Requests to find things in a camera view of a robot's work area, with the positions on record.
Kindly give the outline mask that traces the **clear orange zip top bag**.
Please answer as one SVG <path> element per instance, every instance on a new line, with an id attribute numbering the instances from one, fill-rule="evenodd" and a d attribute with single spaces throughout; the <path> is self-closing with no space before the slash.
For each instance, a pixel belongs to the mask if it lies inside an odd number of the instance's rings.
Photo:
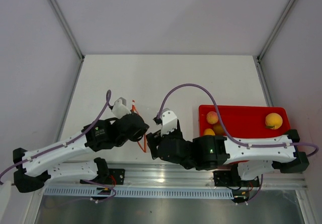
<path id="1" fill-rule="evenodd" d="M 130 109 L 130 138 L 129 140 L 132 142 L 136 142 L 139 148 L 147 153 L 147 140 L 146 140 L 146 132 L 149 126 L 144 122 L 143 118 L 139 114 L 135 100 L 132 100 L 131 109 Z"/>

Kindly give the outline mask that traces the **peach fruit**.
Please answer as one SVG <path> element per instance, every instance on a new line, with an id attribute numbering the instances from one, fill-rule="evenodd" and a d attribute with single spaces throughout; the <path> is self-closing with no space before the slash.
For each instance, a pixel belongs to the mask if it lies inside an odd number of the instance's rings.
<path id="1" fill-rule="evenodd" d="M 219 121 L 218 115 L 215 111 L 210 111 L 206 114 L 206 121 L 208 124 L 214 125 Z"/>

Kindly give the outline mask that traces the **brown kiwi fruit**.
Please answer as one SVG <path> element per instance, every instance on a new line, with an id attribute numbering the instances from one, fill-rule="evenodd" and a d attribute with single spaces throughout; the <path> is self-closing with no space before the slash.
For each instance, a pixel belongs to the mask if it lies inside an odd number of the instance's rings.
<path id="1" fill-rule="evenodd" d="M 221 124 L 214 124 L 213 125 L 213 131 L 216 135 L 226 135 L 223 127 Z"/>

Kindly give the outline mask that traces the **orange fruit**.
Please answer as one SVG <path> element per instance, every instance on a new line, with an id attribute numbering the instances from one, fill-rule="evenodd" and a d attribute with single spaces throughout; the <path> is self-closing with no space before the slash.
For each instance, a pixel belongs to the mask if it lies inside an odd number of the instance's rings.
<path id="1" fill-rule="evenodd" d="M 267 129 L 277 130 L 283 124 L 283 118 L 278 113 L 270 113 L 265 118 L 265 126 Z"/>

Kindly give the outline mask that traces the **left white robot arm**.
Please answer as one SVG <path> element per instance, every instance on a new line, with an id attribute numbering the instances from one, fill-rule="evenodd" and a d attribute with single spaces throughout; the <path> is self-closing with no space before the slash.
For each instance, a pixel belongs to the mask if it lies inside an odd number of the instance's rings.
<path id="1" fill-rule="evenodd" d="M 19 192 L 29 193 L 43 188 L 47 182 L 106 184 L 110 171 L 105 159 L 83 163 L 71 163 L 70 159 L 121 147 L 127 141 L 139 141 L 148 129 L 141 116 L 130 113 L 120 119 L 97 120 L 74 136 L 39 150 L 17 148 L 13 151 L 17 165 L 14 185 Z"/>

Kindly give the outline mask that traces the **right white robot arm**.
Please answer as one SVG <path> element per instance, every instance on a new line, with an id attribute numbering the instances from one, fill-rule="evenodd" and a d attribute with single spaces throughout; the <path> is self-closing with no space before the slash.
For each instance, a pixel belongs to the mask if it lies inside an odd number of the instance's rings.
<path id="1" fill-rule="evenodd" d="M 230 181 L 237 186 L 273 170 L 299 173 L 309 166 L 306 153 L 299 151 L 288 135 L 271 139 L 282 140 L 281 144 L 269 144 L 269 139 L 263 138 L 249 139 L 242 145 L 240 139 L 222 135 L 204 135 L 188 141 L 177 126 L 168 133 L 149 133 L 146 139 L 153 159 L 197 171 L 230 166 Z"/>

